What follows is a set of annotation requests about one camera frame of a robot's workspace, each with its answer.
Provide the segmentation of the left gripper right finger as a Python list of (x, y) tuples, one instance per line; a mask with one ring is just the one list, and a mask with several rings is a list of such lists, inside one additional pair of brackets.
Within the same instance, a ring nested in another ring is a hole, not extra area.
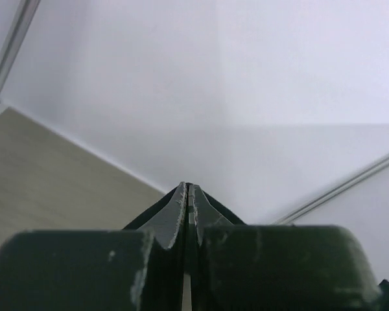
[(366, 254), (337, 225), (233, 224), (188, 188), (193, 310), (379, 310)]

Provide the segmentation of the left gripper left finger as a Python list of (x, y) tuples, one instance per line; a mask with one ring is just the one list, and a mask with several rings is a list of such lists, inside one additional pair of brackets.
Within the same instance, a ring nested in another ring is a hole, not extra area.
[(33, 230), (0, 247), (0, 310), (180, 310), (187, 185), (121, 230)]

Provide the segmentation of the black t-shirt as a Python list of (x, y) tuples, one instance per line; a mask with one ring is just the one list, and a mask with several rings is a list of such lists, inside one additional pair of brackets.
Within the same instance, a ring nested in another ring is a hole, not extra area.
[[(166, 193), (159, 201), (154, 205), (150, 206), (147, 210), (142, 212), (138, 217), (133, 219), (129, 224), (127, 224), (123, 230), (136, 230), (140, 228), (143, 224), (149, 221), (156, 213), (158, 213), (168, 202), (171, 200), (172, 195), (176, 191), (176, 188), (173, 188), (170, 192)], [(219, 201), (210, 196), (207, 192), (204, 192), (208, 202), (213, 206), (220, 214), (225, 216), (233, 224), (244, 224), (244, 222), (231, 210), (221, 204)]]

